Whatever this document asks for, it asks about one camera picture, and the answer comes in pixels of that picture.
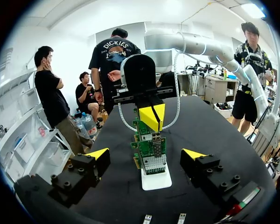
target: plastic bottle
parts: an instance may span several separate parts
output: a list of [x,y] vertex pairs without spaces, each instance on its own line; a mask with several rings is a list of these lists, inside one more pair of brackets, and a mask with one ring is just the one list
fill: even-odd
[[98,129],[96,124],[94,123],[93,117],[89,114],[82,113],[81,122],[86,128],[86,131],[91,139],[93,139],[98,134]]
[[78,128],[80,129],[82,135],[83,135],[86,139],[90,139],[90,137],[89,137],[89,135],[88,135],[88,133],[87,133],[87,131],[86,131],[86,128],[84,127],[84,125],[83,125],[82,122],[81,122],[81,119],[80,119],[80,118],[76,118],[76,119],[75,119],[75,122],[76,122]]
[[226,79],[227,79],[227,70],[224,69],[224,80],[226,80]]

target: green circuit board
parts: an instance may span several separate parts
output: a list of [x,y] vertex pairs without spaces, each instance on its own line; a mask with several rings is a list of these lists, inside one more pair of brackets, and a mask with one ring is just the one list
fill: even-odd
[[134,161],[137,168],[143,168],[148,175],[165,172],[166,138],[161,138],[159,132],[149,128],[138,117],[133,121],[133,125],[137,131],[131,147],[136,150]]

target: shoe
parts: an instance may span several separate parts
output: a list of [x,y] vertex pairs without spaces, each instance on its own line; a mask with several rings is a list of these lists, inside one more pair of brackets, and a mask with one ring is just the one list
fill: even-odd
[[97,129],[98,129],[98,130],[101,129],[101,128],[103,127],[103,126],[101,126],[101,125],[99,124],[99,121],[97,121],[96,125],[97,125]]

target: black table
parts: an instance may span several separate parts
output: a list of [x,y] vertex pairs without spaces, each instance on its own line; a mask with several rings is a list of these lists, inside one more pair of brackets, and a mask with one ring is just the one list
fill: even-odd
[[[165,99],[165,125],[176,114],[176,98]],[[122,105],[126,121],[132,125],[135,105]],[[218,112],[198,97],[182,97],[177,122],[161,132],[167,142],[167,163],[172,186],[144,191],[140,170],[133,160],[133,131],[120,119],[114,108],[92,150],[110,149],[111,165],[95,189],[89,189],[78,205],[71,209],[108,224],[141,224],[146,214],[151,224],[176,224],[180,213],[186,213],[185,224],[211,224],[219,207],[211,203],[200,188],[195,189],[179,162],[181,149],[215,154],[231,173],[241,176],[241,184],[250,180],[265,188],[265,195],[253,208],[257,216],[275,193],[273,181],[248,141]]]

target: man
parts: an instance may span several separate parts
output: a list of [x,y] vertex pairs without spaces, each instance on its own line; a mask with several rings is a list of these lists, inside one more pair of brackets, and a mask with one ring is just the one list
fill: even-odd
[[74,154],[84,154],[81,142],[91,147],[92,141],[82,136],[76,123],[69,115],[70,108],[60,91],[63,88],[62,79],[52,72],[52,52],[51,47],[43,46],[38,49],[34,56],[34,62],[37,67],[35,87],[51,127],[59,129]]
[[[274,80],[274,75],[269,71],[272,70],[271,62],[266,53],[258,45],[259,31],[251,22],[243,23],[242,30],[247,40],[238,46],[234,58],[242,67],[250,64],[256,72],[262,87],[265,88],[266,81],[271,82]],[[239,85],[232,115],[234,117],[232,124],[237,129],[239,128],[241,119],[245,116],[240,130],[243,135],[248,131],[250,123],[253,124],[256,121],[257,109],[254,98],[252,97],[250,84],[246,86]]]
[[[105,110],[111,113],[114,103],[112,97],[116,95],[115,85],[121,84],[119,79],[114,82],[108,78],[113,73],[120,73],[120,64],[126,58],[134,54],[141,54],[140,49],[128,41],[127,31],[117,28],[112,32],[111,38],[99,43],[92,54],[89,65],[91,77],[95,87],[95,98],[99,103],[104,101]],[[103,94],[99,87],[101,82]]]
[[[178,79],[177,79],[177,84],[178,84],[179,94],[181,94],[181,87],[180,87]],[[170,71],[170,72],[161,74],[160,79],[156,82],[156,86],[157,87],[173,86],[173,93],[174,93],[174,96],[176,96],[174,72]]]
[[98,129],[101,125],[98,120],[98,103],[94,98],[94,89],[89,84],[89,74],[83,72],[79,77],[81,84],[76,88],[76,100],[81,112],[90,113]]

